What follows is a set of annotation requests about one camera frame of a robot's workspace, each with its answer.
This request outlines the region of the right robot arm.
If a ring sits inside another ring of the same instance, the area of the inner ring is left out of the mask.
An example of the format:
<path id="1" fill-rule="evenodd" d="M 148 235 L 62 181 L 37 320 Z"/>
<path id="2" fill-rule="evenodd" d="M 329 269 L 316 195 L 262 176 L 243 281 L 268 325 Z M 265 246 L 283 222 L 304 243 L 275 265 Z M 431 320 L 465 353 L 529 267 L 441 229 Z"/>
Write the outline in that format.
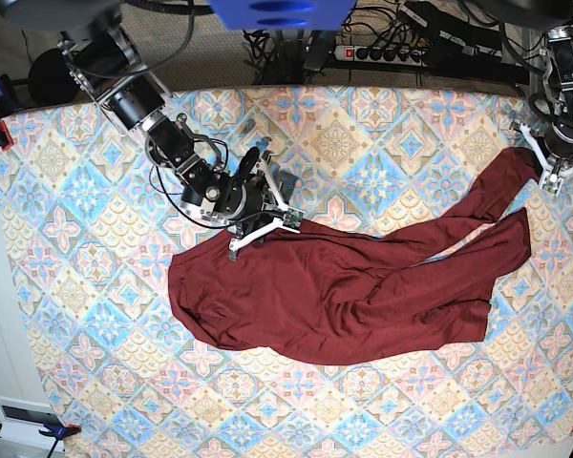
<path id="1" fill-rule="evenodd" d="M 227 147 L 164 113 L 160 83 L 121 27 L 118 1 L 0 1 L 0 15 L 22 29 L 59 32 L 58 48 L 75 83 L 125 130 L 144 135 L 146 154 L 182 184 L 202 225 L 279 217 L 280 197 L 258 148 L 229 174 Z"/>

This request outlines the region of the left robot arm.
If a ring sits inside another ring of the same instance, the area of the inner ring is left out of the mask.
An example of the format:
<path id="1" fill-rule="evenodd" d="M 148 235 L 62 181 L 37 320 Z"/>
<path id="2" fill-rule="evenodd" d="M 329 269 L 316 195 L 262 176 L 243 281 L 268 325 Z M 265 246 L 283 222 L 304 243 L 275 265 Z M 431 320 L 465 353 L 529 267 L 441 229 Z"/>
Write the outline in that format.
<path id="1" fill-rule="evenodd" d="M 573 160 L 573 1 L 460 1 L 465 14 L 482 27 L 496 27 L 503 48 L 529 73 L 541 78 L 543 92 L 529 97 L 548 106 L 547 129 L 541 137 L 545 151 L 562 161 Z M 517 52 L 508 38 L 508 24 L 541 34 L 543 66 L 535 67 Z"/>

